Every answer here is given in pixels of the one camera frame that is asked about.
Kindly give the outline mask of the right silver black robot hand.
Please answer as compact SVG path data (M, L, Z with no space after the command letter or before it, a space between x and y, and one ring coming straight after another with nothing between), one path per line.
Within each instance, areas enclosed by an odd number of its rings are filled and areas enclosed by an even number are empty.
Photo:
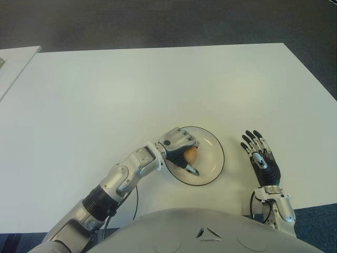
M261 187L279 186L281 173L271 148L265 138L256 130L246 130L242 135L241 147L249 156L250 163Z

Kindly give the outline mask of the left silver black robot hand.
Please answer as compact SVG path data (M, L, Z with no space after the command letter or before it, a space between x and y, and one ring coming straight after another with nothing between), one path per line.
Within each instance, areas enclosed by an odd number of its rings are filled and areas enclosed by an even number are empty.
M196 150L199 147L197 139L188 131L175 127L163 134L156 145L164 159L194 176L200 175L198 170L192 166L192 161L187 161L184 155L189 149Z

